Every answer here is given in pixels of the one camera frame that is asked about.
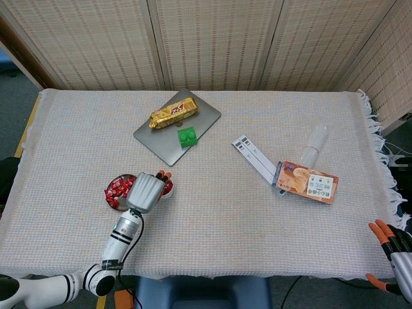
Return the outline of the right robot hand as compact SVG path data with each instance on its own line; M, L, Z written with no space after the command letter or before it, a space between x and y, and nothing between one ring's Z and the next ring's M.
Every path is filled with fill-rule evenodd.
M382 220L368 223L368 227L377 237L397 282L383 282L373 274L366 274L367 280L379 290L402 295L411 304L411 236Z

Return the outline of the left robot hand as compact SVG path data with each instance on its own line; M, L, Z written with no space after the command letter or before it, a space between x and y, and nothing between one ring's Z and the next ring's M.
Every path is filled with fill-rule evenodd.
M173 190L171 180L163 181L152 174L139 173L127 194L127 208L147 214L160 200L171 197Z

